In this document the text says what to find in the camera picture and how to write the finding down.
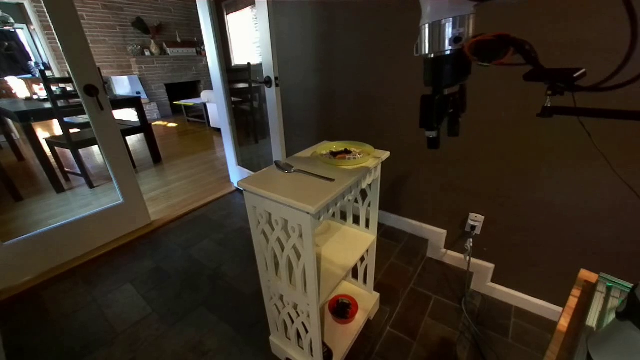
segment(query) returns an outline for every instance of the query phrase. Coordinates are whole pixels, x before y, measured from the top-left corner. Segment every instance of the metal cylinder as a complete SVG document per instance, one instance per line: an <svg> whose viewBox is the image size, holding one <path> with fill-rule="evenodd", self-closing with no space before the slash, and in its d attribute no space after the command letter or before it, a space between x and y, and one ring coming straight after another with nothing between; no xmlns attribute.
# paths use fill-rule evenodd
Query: metal cylinder
<svg viewBox="0 0 640 360"><path fill-rule="evenodd" d="M460 15L423 24L416 55L432 58L451 54L461 48L474 34L476 15Z"/></svg>

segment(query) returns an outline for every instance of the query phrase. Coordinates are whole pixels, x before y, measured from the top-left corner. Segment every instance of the brick wall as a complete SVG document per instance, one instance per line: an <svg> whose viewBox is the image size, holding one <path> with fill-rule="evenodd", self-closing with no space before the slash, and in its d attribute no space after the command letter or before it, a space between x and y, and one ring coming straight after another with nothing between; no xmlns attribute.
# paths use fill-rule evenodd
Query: brick wall
<svg viewBox="0 0 640 360"><path fill-rule="evenodd" d="M157 102L160 115L171 115L164 84L200 80L203 90L212 89L204 56L137 56L130 60L150 101Z"/></svg>
<svg viewBox="0 0 640 360"><path fill-rule="evenodd" d="M46 41L51 45L60 69L66 71L64 57L42 0L32 2ZM157 21L164 24L157 40L159 45L164 40L175 40L176 31L182 40L202 40L194 0L75 0L75 3L95 62L106 76L132 74L127 45L149 45L148 37L131 27L136 16L145 19L149 25Z"/></svg>

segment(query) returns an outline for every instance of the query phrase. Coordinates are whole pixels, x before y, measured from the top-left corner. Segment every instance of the spoon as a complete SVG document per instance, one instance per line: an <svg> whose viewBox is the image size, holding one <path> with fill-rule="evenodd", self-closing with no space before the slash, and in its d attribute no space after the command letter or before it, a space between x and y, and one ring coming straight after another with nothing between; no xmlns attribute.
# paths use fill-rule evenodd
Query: spoon
<svg viewBox="0 0 640 360"><path fill-rule="evenodd" d="M331 183L335 181L335 179L332 179L330 177L326 177L326 176L314 174L314 173L309 172L309 171L304 171L304 170L300 170L298 168L294 168L293 165L291 165L290 163L286 163L284 161L276 160L273 163L276 165L276 168L278 168L278 170L280 170L280 171L282 171L282 172L284 172L286 174L299 172L301 174L317 177L318 179L322 179L324 181L329 181Z"/></svg>

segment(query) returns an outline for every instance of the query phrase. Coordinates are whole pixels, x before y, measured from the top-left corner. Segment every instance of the dark tile floor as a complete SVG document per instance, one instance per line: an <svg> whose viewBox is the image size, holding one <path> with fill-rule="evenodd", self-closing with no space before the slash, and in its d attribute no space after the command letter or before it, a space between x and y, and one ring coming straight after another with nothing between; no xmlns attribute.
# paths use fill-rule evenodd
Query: dark tile floor
<svg viewBox="0 0 640 360"><path fill-rule="evenodd" d="M481 359L461 325L465 273L426 248L381 227L381 307L348 359ZM475 304L488 359L542 358L555 324L498 300ZM4 301L0 330L8 360L273 360L242 194Z"/></svg>

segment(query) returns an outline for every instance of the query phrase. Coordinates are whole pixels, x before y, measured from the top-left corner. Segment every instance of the electrical outlet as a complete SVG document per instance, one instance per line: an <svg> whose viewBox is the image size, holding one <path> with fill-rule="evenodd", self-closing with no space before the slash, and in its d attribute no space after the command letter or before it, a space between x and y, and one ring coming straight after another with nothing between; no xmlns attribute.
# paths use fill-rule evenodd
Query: electrical outlet
<svg viewBox="0 0 640 360"><path fill-rule="evenodd" d="M474 234L479 234L480 230L482 230L482 224L484 223L484 216L476 213L469 213L469 219L467 219L467 225L465 226L465 230L471 232L471 227L475 226L476 230Z"/></svg>

